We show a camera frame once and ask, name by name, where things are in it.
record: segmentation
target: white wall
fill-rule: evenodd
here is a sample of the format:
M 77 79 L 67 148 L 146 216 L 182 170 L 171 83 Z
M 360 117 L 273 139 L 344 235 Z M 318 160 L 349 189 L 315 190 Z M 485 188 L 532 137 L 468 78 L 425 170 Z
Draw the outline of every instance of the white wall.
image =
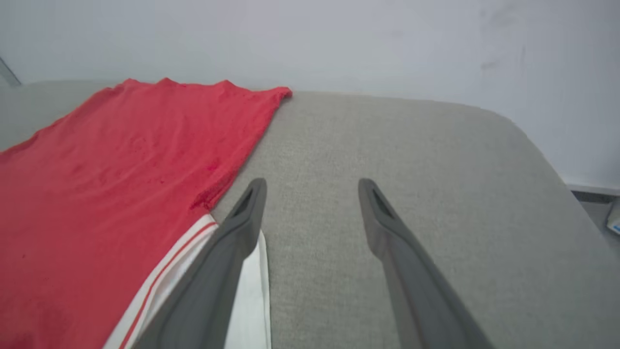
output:
M 460 102 L 620 189 L 618 0 L 2 0 L 23 83 L 157 80 Z

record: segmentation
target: red fabric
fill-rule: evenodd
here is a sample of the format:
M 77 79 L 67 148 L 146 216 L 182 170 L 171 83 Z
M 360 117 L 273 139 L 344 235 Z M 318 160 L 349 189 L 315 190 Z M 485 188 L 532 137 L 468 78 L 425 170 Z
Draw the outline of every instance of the red fabric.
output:
M 0 153 L 0 347 L 101 348 L 290 95 L 127 80 Z

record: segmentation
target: white fabric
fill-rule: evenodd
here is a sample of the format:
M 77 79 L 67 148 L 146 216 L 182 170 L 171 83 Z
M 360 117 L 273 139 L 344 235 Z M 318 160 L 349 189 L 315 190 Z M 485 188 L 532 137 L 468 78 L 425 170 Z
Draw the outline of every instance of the white fabric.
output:
M 216 228 L 212 216 L 204 215 L 181 236 L 140 287 L 104 349 L 131 348 Z M 271 349 L 269 308 L 267 246 L 261 232 L 241 269 L 225 348 Z
M 267 245 L 262 231 L 243 262 L 224 348 L 271 349 Z

